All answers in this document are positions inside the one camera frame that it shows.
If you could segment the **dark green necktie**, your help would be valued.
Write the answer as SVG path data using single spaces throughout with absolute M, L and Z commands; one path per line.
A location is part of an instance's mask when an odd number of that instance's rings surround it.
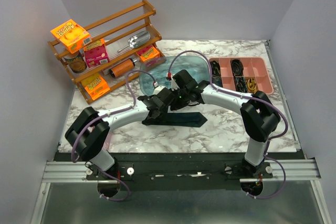
M 160 126 L 183 126 L 183 127 L 201 127 L 207 122 L 207 118 L 200 112 L 190 113 L 167 113 L 156 119 L 146 118 L 142 121 L 144 125 Z

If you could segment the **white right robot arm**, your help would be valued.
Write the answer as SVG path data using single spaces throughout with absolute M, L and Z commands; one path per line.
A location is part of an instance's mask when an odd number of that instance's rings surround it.
M 245 131 L 249 136 L 248 148 L 241 165 L 242 173 L 249 178 L 260 172 L 260 164 L 265 160 L 265 151 L 270 134 L 280 122 L 280 115 L 267 95 L 239 93 L 222 89 L 209 81 L 196 82 L 186 71 L 167 74 L 173 91 L 178 92 L 180 101 L 216 105 L 241 115 Z

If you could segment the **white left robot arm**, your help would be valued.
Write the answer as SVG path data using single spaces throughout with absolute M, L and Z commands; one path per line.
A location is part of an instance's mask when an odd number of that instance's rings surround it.
M 89 106 L 67 130 L 65 138 L 81 160 L 98 166 L 98 173 L 104 179 L 112 179 L 117 171 L 116 161 L 103 149 L 108 133 L 133 122 L 159 118 L 167 112 L 167 107 L 173 100 L 173 92 L 159 86 L 153 95 L 138 97 L 135 104 L 100 112 Z

